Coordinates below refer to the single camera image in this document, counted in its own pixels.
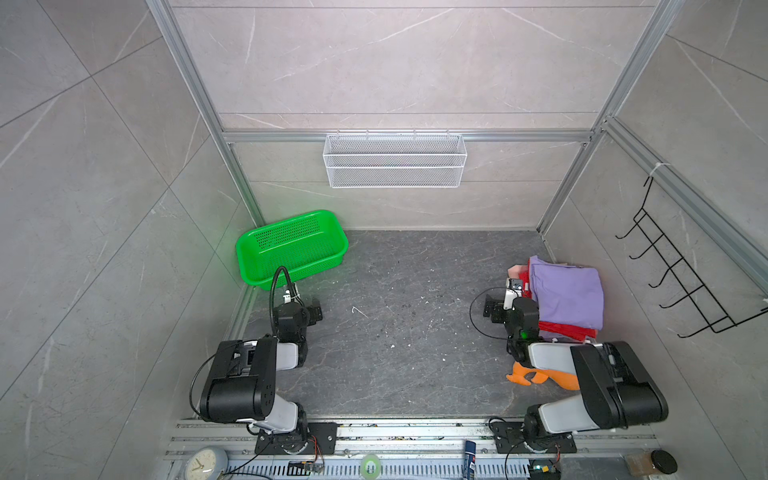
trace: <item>basket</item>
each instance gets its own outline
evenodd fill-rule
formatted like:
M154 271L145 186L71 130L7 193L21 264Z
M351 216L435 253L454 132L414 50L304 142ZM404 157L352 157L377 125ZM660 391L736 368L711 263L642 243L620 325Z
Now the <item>basket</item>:
M243 281L269 290L281 265L294 282L340 265L349 241L336 215L317 210L251 230L235 248ZM280 274L277 286L285 284Z
M460 134L331 134L323 160L332 188L458 187Z

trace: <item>white wire mesh basket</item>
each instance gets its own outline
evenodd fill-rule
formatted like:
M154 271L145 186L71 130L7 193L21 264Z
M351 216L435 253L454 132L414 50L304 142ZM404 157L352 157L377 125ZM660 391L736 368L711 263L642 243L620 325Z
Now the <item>white wire mesh basket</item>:
M333 188L458 187L467 149L460 134L332 134L323 160Z

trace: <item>green plastic basket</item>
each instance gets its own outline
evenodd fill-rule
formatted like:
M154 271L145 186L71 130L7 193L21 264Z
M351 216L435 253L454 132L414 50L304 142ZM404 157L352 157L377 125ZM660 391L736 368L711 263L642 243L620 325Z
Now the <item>green plastic basket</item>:
M328 210L272 223L246 233L237 241L240 275L248 285L269 290L280 265L292 281L339 266L349 241L336 215ZM286 284L280 275L277 286Z

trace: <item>green tape roll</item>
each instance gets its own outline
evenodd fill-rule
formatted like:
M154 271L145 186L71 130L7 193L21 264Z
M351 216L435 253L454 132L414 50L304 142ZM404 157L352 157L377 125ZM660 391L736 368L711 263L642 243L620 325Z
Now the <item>green tape roll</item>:
M382 463L374 454L362 457L360 474L365 480L376 480L382 474Z

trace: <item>orange plush toy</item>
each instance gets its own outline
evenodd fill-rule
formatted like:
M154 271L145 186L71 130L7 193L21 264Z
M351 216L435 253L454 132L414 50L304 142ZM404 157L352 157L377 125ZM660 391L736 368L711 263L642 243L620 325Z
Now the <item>orange plush toy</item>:
M525 378L529 373L536 374L530 381ZM544 383L550 378L566 390L579 390L576 375L573 373L560 372L559 370L527 369L523 365L520 365L519 362L515 362L515 365L512 367L512 374L507 375L507 380L510 382L525 386L531 385L531 382L537 384Z

